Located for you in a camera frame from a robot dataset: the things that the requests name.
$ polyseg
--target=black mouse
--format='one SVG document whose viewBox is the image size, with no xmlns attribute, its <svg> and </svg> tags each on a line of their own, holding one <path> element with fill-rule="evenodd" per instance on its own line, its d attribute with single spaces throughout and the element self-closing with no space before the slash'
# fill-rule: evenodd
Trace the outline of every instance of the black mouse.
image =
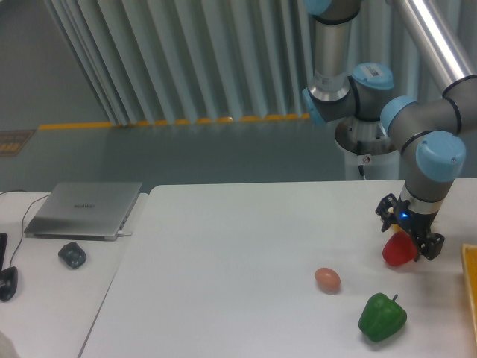
<svg viewBox="0 0 477 358">
<path fill-rule="evenodd" d="M 18 270 L 15 266 L 0 272 L 0 301 L 7 302 L 15 295 L 17 283 Z"/>
</svg>

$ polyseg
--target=vertical blinds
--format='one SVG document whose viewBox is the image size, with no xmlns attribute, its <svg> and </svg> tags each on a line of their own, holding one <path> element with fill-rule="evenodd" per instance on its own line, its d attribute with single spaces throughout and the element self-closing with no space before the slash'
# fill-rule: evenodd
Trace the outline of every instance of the vertical blinds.
<svg viewBox="0 0 477 358">
<path fill-rule="evenodd" d="M 114 125 L 303 115 L 315 30 L 301 0 L 45 1 Z M 477 4 L 437 3 L 477 59 Z M 385 1 L 363 1 L 349 54 L 348 72 L 391 67 L 396 95 L 439 96 Z"/>
</svg>

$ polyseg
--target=blue joint cap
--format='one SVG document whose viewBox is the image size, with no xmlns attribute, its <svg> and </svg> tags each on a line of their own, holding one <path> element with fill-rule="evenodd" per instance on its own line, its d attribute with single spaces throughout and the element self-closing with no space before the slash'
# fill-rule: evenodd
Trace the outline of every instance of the blue joint cap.
<svg viewBox="0 0 477 358">
<path fill-rule="evenodd" d="M 332 0 L 303 0 L 306 11 L 310 15 L 319 16 L 324 13 L 331 5 Z"/>
<path fill-rule="evenodd" d="M 416 150 L 416 161 L 426 177 L 438 183 L 456 179 L 466 155 L 465 144 L 449 132 L 435 131 L 424 136 Z"/>
<path fill-rule="evenodd" d="M 389 101 L 388 104 L 381 111 L 381 123 L 384 127 L 386 134 L 388 134 L 389 126 L 391 125 L 393 119 L 399 114 L 402 108 L 408 106 L 411 103 L 416 102 L 411 97 L 407 95 L 402 95 Z"/>
<path fill-rule="evenodd" d="M 393 72 L 381 63 L 361 63 L 351 74 L 356 82 L 375 90 L 392 90 Z"/>
<path fill-rule="evenodd" d="M 305 102 L 306 110 L 308 110 L 308 114 L 310 115 L 310 119 L 316 125 L 324 125 L 326 122 L 324 121 L 323 117 L 321 117 L 320 112 L 316 109 L 315 103 L 313 103 L 312 97 L 310 96 L 310 92 L 308 88 L 303 89 L 301 91 L 303 101 Z"/>
</svg>

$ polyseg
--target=brown egg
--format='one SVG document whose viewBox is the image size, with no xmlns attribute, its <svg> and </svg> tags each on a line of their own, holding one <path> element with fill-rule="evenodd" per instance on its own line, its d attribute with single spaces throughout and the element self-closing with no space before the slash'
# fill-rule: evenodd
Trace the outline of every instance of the brown egg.
<svg viewBox="0 0 477 358">
<path fill-rule="evenodd" d="M 325 292 L 336 293 L 340 289 L 340 277 L 330 268 L 319 268 L 315 272 L 315 279 L 319 287 Z"/>
</svg>

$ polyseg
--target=laptop lid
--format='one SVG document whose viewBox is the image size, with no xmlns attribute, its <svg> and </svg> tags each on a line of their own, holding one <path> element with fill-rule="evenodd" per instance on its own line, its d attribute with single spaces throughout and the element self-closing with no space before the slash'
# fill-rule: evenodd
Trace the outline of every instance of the laptop lid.
<svg viewBox="0 0 477 358">
<path fill-rule="evenodd" d="M 59 183 L 25 229 L 27 237 L 115 240 L 141 183 Z"/>
</svg>

